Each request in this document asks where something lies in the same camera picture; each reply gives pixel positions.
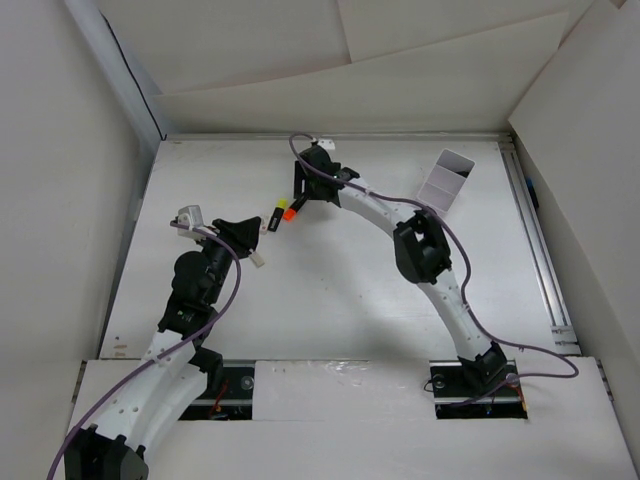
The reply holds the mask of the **orange highlighter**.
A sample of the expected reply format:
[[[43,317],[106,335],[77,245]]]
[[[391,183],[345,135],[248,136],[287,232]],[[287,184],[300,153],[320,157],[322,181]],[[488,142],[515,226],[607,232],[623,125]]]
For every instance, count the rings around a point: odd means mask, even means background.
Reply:
[[[286,222],[291,222],[296,217],[296,215],[298,214],[302,206],[306,203],[306,201],[307,201],[307,198],[305,196],[300,196],[299,198],[297,198],[284,212],[283,219]]]

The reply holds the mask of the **blue highlighter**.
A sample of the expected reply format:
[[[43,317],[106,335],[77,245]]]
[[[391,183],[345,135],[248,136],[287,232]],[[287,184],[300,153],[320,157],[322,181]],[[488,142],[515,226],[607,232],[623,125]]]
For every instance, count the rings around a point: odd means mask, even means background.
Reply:
[[[534,210],[539,209],[539,200],[535,189],[535,184],[530,177],[525,178],[526,188]]]

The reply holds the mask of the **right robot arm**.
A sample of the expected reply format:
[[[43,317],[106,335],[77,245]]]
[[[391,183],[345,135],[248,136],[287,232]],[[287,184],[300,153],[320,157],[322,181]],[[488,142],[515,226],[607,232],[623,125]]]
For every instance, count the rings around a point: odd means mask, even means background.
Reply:
[[[301,152],[293,142],[289,145],[296,157],[296,198],[325,201],[355,213],[392,239],[398,271],[426,295],[444,323],[471,394],[487,393],[504,381],[506,356],[478,327],[463,301],[439,216],[414,200],[373,191],[358,172],[332,161],[317,141]]]

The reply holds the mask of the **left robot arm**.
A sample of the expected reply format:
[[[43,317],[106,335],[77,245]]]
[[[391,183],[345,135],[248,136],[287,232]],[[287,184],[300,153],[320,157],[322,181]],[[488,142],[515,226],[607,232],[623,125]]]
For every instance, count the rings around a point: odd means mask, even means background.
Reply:
[[[67,479],[147,478],[171,426],[200,395],[222,387],[223,357],[203,343],[225,312],[215,305],[229,271],[257,250],[261,220],[206,225],[189,206],[171,225],[197,247],[174,264],[171,293],[139,365],[67,434],[60,455]]]

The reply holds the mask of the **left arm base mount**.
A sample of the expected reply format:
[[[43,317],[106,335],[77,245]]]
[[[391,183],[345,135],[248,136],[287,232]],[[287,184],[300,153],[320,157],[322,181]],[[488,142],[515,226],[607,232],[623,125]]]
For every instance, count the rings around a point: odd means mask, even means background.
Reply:
[[[232,361],[222,379],[208,388],[181,414],[181,421],[247,421],[253,416],[255,363]]]

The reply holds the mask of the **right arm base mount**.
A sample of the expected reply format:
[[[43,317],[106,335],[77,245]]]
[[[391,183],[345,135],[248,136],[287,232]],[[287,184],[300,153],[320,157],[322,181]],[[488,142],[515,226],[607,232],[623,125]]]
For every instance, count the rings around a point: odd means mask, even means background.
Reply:
[[[476,390],[464,377],[459,361],[429,363],[430,378],[423,390],[433,396],[437,420],[496,420],[528,418],[522,388],[499,377]]]

